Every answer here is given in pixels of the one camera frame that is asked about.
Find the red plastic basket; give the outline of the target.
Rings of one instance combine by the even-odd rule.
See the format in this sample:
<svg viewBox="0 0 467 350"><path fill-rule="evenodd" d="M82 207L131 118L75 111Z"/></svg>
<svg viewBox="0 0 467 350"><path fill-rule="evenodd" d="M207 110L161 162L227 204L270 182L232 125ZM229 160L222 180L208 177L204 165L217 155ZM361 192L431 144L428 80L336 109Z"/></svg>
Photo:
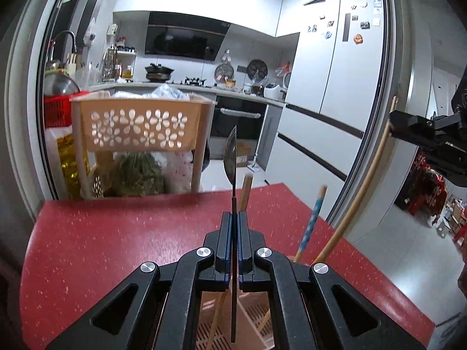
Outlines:
<svg viewBox="0 0 467 350"><path fill-rule="evenodd" d="M45 97L43 100L45 128L69 127L72 124L70 100L88 93L81 91L66 96Z"/></svg>

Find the pink plastic utensil holder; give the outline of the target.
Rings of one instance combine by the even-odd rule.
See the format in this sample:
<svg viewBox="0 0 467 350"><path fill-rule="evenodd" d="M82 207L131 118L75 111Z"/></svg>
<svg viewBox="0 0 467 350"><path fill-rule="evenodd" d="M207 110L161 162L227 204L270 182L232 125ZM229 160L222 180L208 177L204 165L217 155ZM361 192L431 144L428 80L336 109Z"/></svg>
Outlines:
<svg viewBox="0 0 467 350"><path fill-rule="evenodd" d="M230 340L231 287L222 307L211 349L315 349L306 305L300 290L301 277L308 281L308 268L290 262L276 251L262 259L255 254L255 264L264 271L266 279L259 288L238 288L237 338ZM204 292L199 306L199 323L194 349L206 349L216 302L223 292ZM271 319L258 330L265 313Z"/></svg>

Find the white refrigerator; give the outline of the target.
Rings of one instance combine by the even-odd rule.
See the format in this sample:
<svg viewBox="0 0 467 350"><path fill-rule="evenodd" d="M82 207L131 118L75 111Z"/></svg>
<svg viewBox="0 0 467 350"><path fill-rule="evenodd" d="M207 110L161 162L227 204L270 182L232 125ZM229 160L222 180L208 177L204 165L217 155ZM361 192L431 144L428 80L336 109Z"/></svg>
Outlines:
<svg viewBox="0 0 467 350"><path fill-rule="evenodd" d="M285 107L266 168L312 207L327 187L326 218L349 182L377 97L383 0L324 0L305 7Z"/></svg>

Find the blue patterned wooden chopstick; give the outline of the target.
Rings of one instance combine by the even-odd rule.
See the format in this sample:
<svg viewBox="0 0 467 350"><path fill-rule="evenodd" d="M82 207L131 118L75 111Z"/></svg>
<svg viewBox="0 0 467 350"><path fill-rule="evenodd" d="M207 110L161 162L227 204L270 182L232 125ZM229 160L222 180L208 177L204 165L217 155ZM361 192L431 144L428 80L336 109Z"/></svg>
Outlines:
<svg viewBox="0 0 467 350"><path fill-rule="evenodd" d="M314 208L312 209L312 215L311 215L311 217L309 219L309 222L308 222L308 224L306 226L306 229L304 231L302 240L301 240L301 242L300 242L300 244L298 246L298 250L297 250L297 253L296 253L295 258L294 258L294 262L296 262L296 263L301 262L302 256L305 253L306 247L307 247L307 245L309 243L309 240L311 238L311 235L313 233L315 224L317 223L317 219L319 217L319 214L320 214L320 211L321 211L323 201L325 199L327 189L328 189L328 187L326 185L322 185L319 192L318 192L317 200L315 201Z"/></svg>

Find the cardboard box on floor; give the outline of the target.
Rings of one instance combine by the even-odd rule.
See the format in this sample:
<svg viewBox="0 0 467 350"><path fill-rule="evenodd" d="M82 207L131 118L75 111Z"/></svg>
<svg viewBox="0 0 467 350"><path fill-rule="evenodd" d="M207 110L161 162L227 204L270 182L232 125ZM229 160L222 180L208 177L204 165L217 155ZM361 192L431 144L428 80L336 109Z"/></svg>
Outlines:
<svg viewBox="0 0 467 350"><path fill-rule="evenodd" d="M246 167L249 163L249 157L252 153L252 147L243 141L237 143L236 165L237 167Z"/></svg>

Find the green vegetables bag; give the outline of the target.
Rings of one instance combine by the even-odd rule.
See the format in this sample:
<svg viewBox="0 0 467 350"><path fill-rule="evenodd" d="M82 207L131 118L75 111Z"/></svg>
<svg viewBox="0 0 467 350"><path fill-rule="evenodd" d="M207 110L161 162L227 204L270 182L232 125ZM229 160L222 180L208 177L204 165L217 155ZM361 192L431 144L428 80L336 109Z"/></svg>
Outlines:
<svg viewBox="0 0 467 350"><path fill-rule="evenodd" d="M111 187L119 197L144 197L163 194L165 180L151 153L119 153Z"/></svg>

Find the plain wooden chopstick in holder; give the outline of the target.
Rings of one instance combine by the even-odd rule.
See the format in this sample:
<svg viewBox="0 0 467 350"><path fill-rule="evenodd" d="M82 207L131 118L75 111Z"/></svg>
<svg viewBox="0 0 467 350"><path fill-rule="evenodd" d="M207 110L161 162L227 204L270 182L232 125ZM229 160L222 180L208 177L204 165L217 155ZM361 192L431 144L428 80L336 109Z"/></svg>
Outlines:
<svg viewBox="0 0 467 350"><path fill-rule="evenodd" d="M241 198L240 198L240 205L239 205L240 211L246 211L248 207L249 195L250 195L250 191L252 187L252 180L253 180L253 174L251 172L247 173L244 177L242 191L241 191ZM223 292L216 302L215 313L214 313L214 317L211 323L208 343L206 346L207 350L211 350L212 348L214 338L215 338L215 332L218 327L218 320L222 313L222 307L223 307L223 304L225 302L228 292L229 292L229 289Z"/></svg>

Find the black range hood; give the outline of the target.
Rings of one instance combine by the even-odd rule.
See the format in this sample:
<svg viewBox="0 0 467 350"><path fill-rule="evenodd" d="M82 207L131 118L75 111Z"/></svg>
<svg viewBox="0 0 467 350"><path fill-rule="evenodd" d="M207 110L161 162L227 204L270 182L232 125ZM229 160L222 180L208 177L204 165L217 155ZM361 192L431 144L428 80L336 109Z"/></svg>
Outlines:
<svg viewBox="0 0 467 350"><path fill-rule="evenodd" d="M185 13L149 13L146 55L215 61L230 23Z"/></svg>

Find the black built-in oven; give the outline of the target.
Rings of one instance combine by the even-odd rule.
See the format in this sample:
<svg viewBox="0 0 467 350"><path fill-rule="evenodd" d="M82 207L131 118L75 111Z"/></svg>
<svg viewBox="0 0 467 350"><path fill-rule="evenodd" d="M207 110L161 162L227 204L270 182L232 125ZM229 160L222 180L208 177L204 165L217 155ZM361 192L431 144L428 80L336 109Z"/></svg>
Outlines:
<svg viewBox="0 0 467 350"><path fill-rule="evenodd" d="M247 99L216 96L211 137L227 138L237 127L237 138L258 140L263 126L266 104Z"/></svg>

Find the plain long wooden chopstick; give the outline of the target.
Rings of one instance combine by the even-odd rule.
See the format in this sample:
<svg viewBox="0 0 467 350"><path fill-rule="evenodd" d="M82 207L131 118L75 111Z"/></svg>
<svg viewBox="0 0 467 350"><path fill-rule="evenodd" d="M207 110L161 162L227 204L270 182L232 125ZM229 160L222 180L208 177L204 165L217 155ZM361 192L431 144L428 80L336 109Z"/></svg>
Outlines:
<svg viewBox="0 0 467 350"><path fill-rule="evenodd" d="M332 236L329 238L329 240L323 246L322 250L310 264L318 262L326 263L329 256L335 250L339 242L343 241L344 239L347 242L349 242L348 235L351 232L351 229L354 229L354 226L356 226L356 219L362 216L362 214L360 213L363 211L363 203L365 198L370 196L370 189L372 187L376 188L377 179L379 180L383 178L383 173L387 172L386 168L389 167L389 164L392 161L393 152L395 151L394 149L396 140L392 137L392 133L393 125L391 124L390 119L388 118L374 157L370 162L370 166L367 170L362 184L356 192L356 196L353 198L350 207L344 214L344 217L340 220L339 224L337 225L336 230L332 233ZM295 263L305 264L303 258L304 256L302 256L301 262ZM270 319L271 310L265 313L265 316L263 317L262 321L258 326L258 330L262 330Z"/></svg>

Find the dark metal spoon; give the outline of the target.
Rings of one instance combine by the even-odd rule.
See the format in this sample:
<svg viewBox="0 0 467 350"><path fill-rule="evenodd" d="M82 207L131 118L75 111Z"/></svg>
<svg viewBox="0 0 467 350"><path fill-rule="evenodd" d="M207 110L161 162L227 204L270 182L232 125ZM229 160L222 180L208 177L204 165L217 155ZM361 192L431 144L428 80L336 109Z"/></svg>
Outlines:
<svg viewBox="0 0 467 350"><path fill-rule="evenodd" d="M230 340L236 342L237 338L237 297L238 297L238 213L237 213L237 127L234 127L226 141L226 148L223 156L223 164L227 178L232 186L232 203L231 203L231 327Z"/></svg>

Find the steel bowl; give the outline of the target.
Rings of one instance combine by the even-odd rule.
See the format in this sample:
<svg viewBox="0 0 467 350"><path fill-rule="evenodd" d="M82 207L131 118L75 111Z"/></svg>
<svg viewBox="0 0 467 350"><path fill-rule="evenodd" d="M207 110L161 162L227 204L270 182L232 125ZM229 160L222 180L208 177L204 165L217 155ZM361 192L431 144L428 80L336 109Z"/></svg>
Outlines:
<svg viewBox="0 0 467 350"><path fill-rule="evenodd" d="M48 73L43 80L45 97L69 96L79 93L77 83L65 73Z"/></svg>

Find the kitchen faucet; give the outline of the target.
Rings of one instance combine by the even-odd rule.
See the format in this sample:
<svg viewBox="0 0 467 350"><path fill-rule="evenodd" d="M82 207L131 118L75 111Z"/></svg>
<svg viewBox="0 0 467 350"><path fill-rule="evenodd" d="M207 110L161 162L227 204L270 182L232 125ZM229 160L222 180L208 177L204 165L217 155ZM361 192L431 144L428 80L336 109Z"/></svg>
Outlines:
<svg viewBox="0 0 467 350"><path fill-rule="evenodd" d="M64 59L66 53L77 52L76 35L71 30L63 30L56 34L51 40L51 58Z"/></svg>

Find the black wok on stove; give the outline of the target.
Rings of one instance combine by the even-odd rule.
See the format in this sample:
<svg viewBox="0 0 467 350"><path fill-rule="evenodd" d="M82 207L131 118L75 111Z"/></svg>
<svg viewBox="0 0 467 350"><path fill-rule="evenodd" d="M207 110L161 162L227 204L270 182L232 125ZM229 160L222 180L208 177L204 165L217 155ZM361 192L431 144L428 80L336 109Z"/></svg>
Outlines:
<svg viewBox="0 0 467 350"><path fill-rule="evenodd" d="M145 67L146 70L146 79L151 82L166 82L171 79L173 69L163 66L161 64L151 63L149 66Z"/></svg>

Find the beige flower-pattern storage cart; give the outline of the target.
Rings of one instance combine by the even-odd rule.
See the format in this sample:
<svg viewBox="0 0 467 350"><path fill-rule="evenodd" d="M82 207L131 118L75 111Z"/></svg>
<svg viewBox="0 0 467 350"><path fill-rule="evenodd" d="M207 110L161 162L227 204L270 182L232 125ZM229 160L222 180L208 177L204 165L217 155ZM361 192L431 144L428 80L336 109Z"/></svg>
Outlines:
<svg viewBox="0 0 467 350"><path fill-rule="evenodd" d="M200 188L203 157L216 102L194 93L188 99L111 97L100 90L70 99L81 196L93 198L86 153L191 152L191 192Z"/></svg>

